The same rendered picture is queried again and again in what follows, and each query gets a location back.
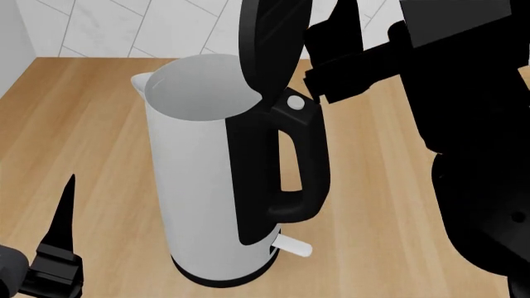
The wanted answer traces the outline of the white kettle switch lever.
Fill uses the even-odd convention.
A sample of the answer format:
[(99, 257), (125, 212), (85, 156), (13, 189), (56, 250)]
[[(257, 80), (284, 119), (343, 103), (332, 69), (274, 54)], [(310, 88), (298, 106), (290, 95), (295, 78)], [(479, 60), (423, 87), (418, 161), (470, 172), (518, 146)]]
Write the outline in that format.
[(313, 252), (313, 247), (309, 243), (301, 240), (290, 238), (287, 235), (279, 233), (273, 241), (272, 246), (280, 250), (292, 253), (299, 257), (309, 257)]

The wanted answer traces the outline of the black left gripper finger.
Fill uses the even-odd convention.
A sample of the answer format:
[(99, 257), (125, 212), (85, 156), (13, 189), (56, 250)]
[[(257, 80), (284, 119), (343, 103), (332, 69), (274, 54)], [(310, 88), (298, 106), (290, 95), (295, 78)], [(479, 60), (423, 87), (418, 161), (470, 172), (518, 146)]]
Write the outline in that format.
[(72, 224), (75, 202), (75, 174), (65, 185), (48, 232), (41, 240), (45, 245), (73, 252)]

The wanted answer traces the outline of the black round kettle lid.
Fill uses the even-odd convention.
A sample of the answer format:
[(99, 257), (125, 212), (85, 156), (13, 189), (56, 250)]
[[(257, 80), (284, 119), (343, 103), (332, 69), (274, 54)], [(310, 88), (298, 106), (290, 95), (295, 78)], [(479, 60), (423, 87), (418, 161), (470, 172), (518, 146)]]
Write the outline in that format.
[(313, 0), (243, 0), (238, 56), (248, 86), (265, 100), (288, 86), (304, 46)]

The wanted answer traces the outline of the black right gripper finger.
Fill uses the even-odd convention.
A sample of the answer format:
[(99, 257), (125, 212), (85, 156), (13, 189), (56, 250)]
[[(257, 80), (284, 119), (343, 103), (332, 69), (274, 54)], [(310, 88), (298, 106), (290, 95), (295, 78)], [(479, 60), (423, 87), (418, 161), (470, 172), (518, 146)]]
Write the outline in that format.
[(305, 31), (305, 47), (313, 67), (320, 66), (330, 60), (328, 49), (328, 20), (309, 26)]
[(337, 0), (330, 14), (330, 22), (332, 25), (330, 61), (364, 51), (357, 0)]

